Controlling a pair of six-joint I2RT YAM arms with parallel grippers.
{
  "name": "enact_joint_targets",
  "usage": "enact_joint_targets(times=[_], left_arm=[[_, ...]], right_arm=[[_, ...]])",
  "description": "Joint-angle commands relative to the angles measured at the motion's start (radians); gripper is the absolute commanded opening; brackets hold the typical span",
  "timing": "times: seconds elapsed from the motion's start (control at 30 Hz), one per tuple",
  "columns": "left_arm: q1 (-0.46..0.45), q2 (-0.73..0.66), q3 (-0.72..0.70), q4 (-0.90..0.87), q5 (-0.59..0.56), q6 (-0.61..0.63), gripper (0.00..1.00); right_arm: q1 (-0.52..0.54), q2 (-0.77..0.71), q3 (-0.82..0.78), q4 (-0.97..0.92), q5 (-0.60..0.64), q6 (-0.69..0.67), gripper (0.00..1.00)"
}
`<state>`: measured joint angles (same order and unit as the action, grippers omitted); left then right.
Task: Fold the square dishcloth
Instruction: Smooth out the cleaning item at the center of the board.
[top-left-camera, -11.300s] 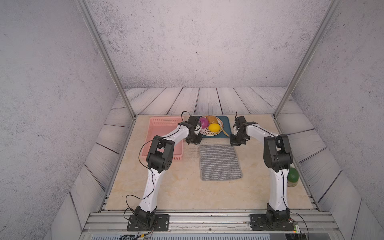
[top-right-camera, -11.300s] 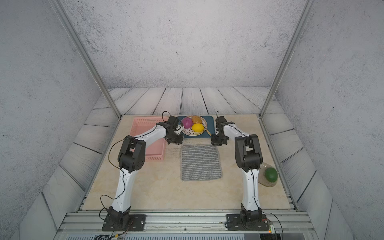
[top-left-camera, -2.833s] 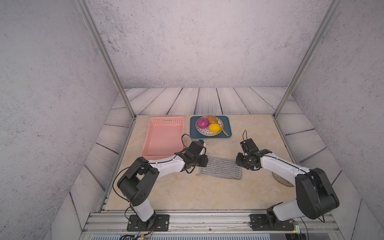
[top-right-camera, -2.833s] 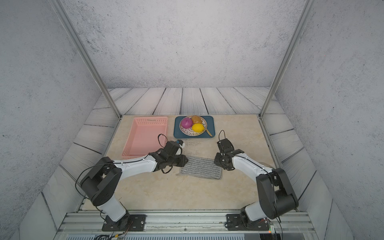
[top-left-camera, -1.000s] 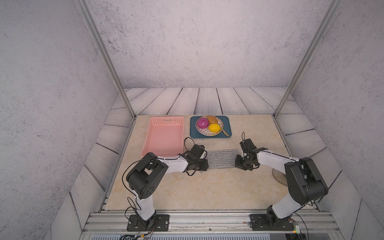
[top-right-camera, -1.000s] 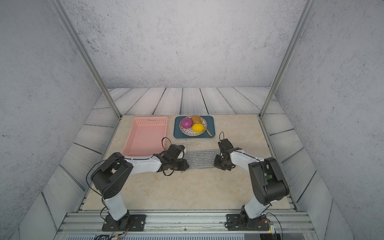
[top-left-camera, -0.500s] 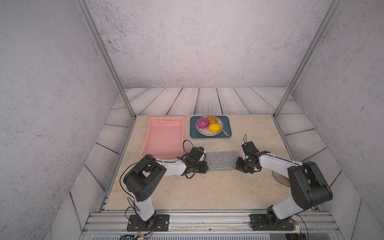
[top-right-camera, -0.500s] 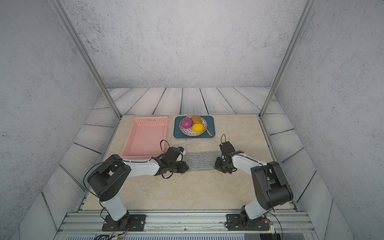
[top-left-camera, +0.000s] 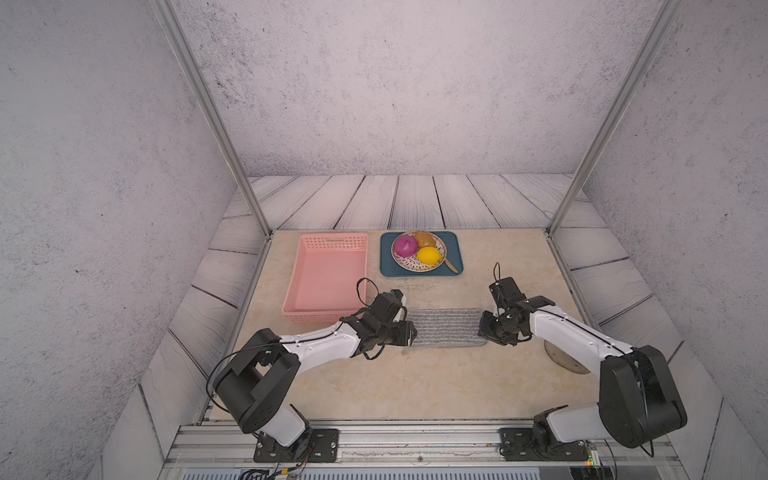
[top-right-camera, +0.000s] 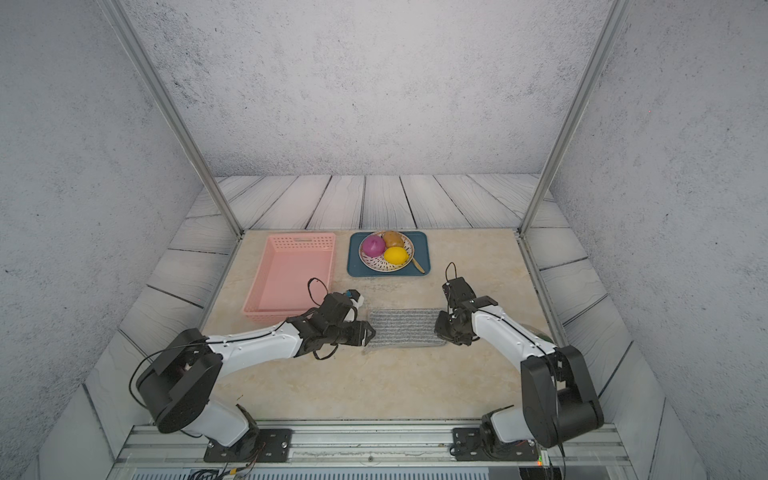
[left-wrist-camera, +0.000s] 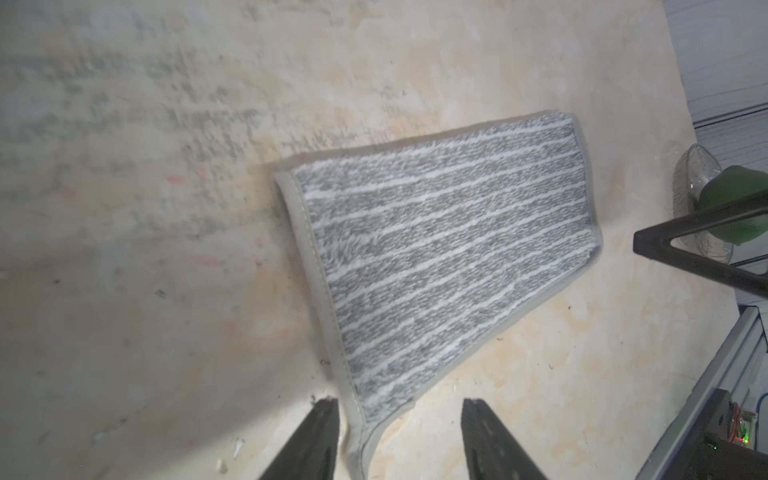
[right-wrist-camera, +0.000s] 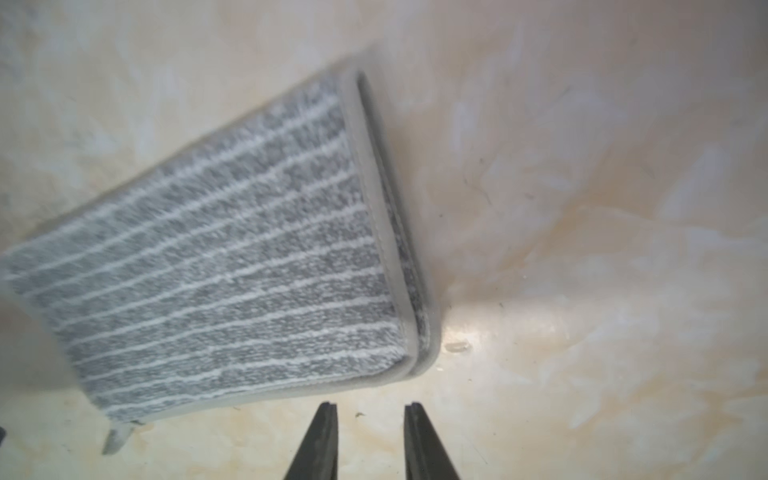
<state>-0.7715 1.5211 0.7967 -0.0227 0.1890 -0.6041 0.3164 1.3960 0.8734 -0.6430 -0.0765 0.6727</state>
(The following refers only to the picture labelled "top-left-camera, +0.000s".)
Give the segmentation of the grey striped dishcloth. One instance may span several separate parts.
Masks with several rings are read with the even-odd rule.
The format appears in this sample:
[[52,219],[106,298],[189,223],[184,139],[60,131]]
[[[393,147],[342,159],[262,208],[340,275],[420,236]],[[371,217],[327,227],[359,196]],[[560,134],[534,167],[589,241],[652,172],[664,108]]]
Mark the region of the grey striped dishcloth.
[[408,313],[417,334],[411,349],[480,347],[486,340],[479,334],[480,309],[414,310]]

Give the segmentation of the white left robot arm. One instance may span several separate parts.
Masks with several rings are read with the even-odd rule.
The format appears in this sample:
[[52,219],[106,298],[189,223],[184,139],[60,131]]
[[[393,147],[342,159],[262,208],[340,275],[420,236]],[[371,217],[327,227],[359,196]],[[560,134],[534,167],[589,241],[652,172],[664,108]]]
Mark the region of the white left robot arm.
[[411,345],[417,330],[407,313],[404,294],[390,290],[320,330],[283,337],[269,328],[259,330],[214,368],[208,387],[243,433],[292,448],[310,432],[304,417],[284,404],[296,377],[337,360],[374,360],[389,345]]

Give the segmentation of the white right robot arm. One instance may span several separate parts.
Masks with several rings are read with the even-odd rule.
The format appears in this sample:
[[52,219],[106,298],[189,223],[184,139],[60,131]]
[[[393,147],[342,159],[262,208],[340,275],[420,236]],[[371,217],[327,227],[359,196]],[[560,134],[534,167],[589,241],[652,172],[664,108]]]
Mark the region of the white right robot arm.
[[635,347],[606,336],[543,296],[497,291],[493,297],[497,311],[483,313],[481,337],[499,345],[539,337],[599,380],[597,402],[550,409],[535,417],[534,438],[539,447],[611,438],[636,448],[687,425],[682,397],[657,348]]

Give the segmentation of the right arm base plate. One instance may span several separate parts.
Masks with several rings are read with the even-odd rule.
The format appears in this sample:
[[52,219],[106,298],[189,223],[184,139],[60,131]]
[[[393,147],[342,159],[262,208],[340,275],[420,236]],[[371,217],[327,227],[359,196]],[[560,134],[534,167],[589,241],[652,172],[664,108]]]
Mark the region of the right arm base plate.
[[557,440],[547,420],[551,413],[564,406],[537,414],[531,427],[501,428],[499,453],[506,461],[534,462],[586,462],[591,458],[583,440],[562,442]]

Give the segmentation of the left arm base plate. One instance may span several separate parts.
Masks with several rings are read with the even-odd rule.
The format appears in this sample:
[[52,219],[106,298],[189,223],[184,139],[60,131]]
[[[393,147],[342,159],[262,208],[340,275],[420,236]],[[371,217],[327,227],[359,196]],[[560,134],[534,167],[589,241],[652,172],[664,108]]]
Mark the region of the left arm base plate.
[[313,429],[289,446],[281,445],[266,433],[259,433],[253,456],[255,463],[334,463],[339,446],[338,429]]

